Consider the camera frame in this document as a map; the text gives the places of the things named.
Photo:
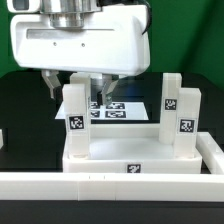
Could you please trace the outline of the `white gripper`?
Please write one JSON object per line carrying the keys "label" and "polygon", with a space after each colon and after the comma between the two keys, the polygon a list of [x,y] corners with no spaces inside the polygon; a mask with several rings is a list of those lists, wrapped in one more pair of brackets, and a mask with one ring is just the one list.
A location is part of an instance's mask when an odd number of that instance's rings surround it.
{"label": "white gripper", "polygon": [[81,29],[55,29],[43,15],[16,15],[10,31],[19,66],[47,69],[41,75],[52,99],[61,89],[57,70],[103,73],[97,103],[108,106],[118,75],[139,75],[150,65],[148,37],[135,15],[96,13]]}

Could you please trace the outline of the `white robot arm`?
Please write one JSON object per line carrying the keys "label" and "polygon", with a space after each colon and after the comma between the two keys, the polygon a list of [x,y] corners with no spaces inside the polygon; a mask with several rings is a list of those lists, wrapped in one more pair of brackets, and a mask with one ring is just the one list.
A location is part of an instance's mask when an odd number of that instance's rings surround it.
{"label": "white robot arm", "polygon": [[147,0],[6,0],[12,52],[21,67],[36,68],[50,89],[60,71],[100,73],[97,103],[112,102],[120,76],[150,65]]}

